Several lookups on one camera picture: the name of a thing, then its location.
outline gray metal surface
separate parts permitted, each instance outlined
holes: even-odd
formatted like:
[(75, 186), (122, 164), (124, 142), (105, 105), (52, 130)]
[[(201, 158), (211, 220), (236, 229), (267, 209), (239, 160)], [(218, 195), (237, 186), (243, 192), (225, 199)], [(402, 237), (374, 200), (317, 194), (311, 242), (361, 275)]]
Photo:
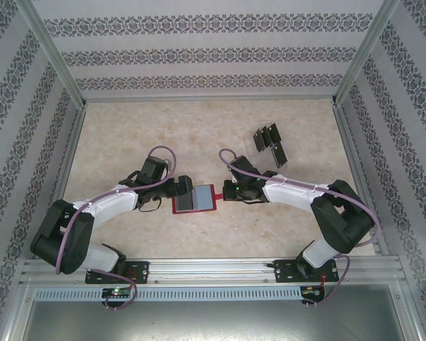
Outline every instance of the gray metal surface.
[[(41, 288), (35, 302), (100, 302), (101, 288)], [(226, 288), (139, 288), (138, 302), (194, 302), (194, 301), (281, 301), (301, 300), (299, 286), (226, 287)], [(109, 301), (127, 301), (111, 298)]]
[(318, 309), (298, 302), (35, 302), (25, 340), (404, 340), (387, 286), (345, 286)]

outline black bracket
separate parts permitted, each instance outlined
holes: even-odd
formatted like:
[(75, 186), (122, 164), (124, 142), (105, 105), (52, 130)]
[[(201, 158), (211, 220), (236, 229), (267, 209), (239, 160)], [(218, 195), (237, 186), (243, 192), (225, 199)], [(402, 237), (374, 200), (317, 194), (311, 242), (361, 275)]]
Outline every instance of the black bracket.
[(325, 298), (325, 289), (323, 286), (301, 286), (301, 296), (303, 298), (307, 298), (307, 300), (303, 300), (302, 303), (312, 303), (312, 301), (319, 303), (322, 302)]
[(333, 259), (316, 269), (315, 274), (310, 279), (303, 277), (297, 270), (297, 261), (294, 259), (276, 259), (273, 264), (267, 264), (267, 266), (275, 269), (277, 283), (321, 282), (322, 274), (325, 276), (325, 282), (337, 282), (339, 280), (336, 262)]
[[(147, 261), (126, 261), (123, 277), (131, 279), (135, 284), (147, 284), (150, 263)], [(94, 271), (87, 271), (86, 284), (127, 284), (128, 282)]]
[(104, 288), (101, 292), (101, 304), (106, 306), (106, 299), (109, 298), (107, 305), (110, 308), (117, 308), (125, 303), (131, 296), (131, 289), (129, 288)]
[(267, 147), (271, 148), (278, 168), (281, 168), (288, 162), (287, 155), (284, 152), (283, 142), (281, 141), (281, 136), (275, 123), (269, 127), (264, 126), (258, 129), (256, 133), (254, 133), (253, 139), (259, 153)]

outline metal bar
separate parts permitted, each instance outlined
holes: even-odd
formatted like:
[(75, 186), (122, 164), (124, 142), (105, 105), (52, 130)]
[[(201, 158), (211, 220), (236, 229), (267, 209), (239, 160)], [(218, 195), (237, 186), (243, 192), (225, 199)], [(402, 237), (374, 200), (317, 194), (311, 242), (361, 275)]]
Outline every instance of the metal bar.
[(359, 49), (357, 50), (354, 59), (350, 63), (346, 74), (342, 78), (341, 84), (338, 86), (338, 90), (335, 94), (336, 103), (342, 103), (344, 101), (347, 92), (349, 92), (351, 86), (355, 82), (356, 76), (360, 73), (361, 67), (371, 53), (372, 48), (376, 44), (378, 37), (385, 28), (388, 20), (393, 14), (396, 6), (399, 4), (399, 0), (385, 0), (382, 6), (378, 10), (376, 17), (374, 18), (371, 27), (361, 42)]
[(389, 285), (389, 288), (404, 338), (406, 340), (426, 340), (426, 334), (421, 326), (418, 312), (408, 306), (409, 301), (413, 301), (408, 284), (394, 283)]
[(9, 321), (3, 333), (3, 341), (23, 340), (35, 292), (36, 289), (33, 287), (17, 288)]
[(158, 97), (98, 97), (87, 98), (87, 103), (114, 102), (179, 102), (179, 101), (277, 101), (284, 99), (329, 99), (330, 94), (268, 94), (231, 96), (158, 96)]
[(84, 104), (84, 97), (82, 96), (74, 77), (71, 75), (65, 60), (60, 54), (60, 51), (57, 49), (54, 40), (50, 36), (48, 29), (36, 10), (33, 0), (16, 0), (16, 4), (27, 21), (27, 24), (33, 31), (33, 34), (38, 39), (38, 42), (43, 48), (50, 63), (55, 68), (58, 77), (60, 77), (62, 83), (70, 93), (76, 107), (78, 109), (81, 108)]
[[(275, 259), (146, 259), (150, 263), (148, 284), (144, 286), (275, 286), (275, 274), (266, 266)], [(337, 261), (339, 272), (346, 262)], [(29, 260), (23, 267), (20, 286), (89, 286), (84, 283), (85, 272), (55, 275), (53, 266), (41, 260)], [(399, 258), (396, 256), (351, 257), (351, 267), (345, 284), (392, 283), (405, 281)], [(315, 285), (290, 283), (293, 286)]]

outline black wire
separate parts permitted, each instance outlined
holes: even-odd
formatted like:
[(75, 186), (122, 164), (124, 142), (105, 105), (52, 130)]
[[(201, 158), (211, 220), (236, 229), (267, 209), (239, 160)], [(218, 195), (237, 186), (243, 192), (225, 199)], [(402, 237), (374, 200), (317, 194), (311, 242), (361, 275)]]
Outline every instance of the black wire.
[(259, 201), (251, 201), (251, 202), (247, 202), (247, 201), (242, 200), (241, 202), (244, 202), (247, 205), (263, 204), (263, 203), (265, 203), (265, 201), (260, 201), (260, 200)]
[(143, 211), (143, 210), (141, 210), (141, 208), (142, 208), (143, 206), (141, 206), (141, 207), (139, 207), (139, 211), (141, 211), (141, 212), (153, 212), (153, 211), (156, 211), (159, 207), (161, 207), (161, 203), (162, 203), (161, 198), (159, 197), (158, 199), (159, 199), (159, 204), (158, 204), (157, 208), (155, 208), (155, 209), (153, 209), (153, 210)]
[(130, 175), (128, 175), (128, 179), (131, 180), (135, 175), (138, 175), (140, 173), (140, 171), (135, 170), (134, 172), (132, 172)]

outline beige marble floor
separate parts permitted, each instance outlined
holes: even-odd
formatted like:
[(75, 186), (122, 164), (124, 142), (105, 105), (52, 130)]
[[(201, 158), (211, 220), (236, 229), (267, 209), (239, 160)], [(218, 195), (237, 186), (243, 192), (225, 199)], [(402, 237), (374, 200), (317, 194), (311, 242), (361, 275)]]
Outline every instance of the beige marble floor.
[[(244, 153), (244, 139), (268, 121), (278, 124), (290, 157), (283, 175), (310, 183), (338, 178), (353, 183), (326, 99), (90, 104), (65, 199), (110, 190), (140, 169), (158, 144), (175, 150), (176, 176), (187, 174), (195, 185), (213, 183), (220, 193), (230, 173), (218, 150)], [(164, 200), (159, 211), (109, 220), (94, 231), (92, 242), (110, 244), (131, 258), (260, 257), (296, 256), (320, 236), (312, 214), (294, 207), (222, 201), (217, 206), (214, 212), (173, 215), (171, 202)], [(373, 248), (353, 253), (370, 255)]]

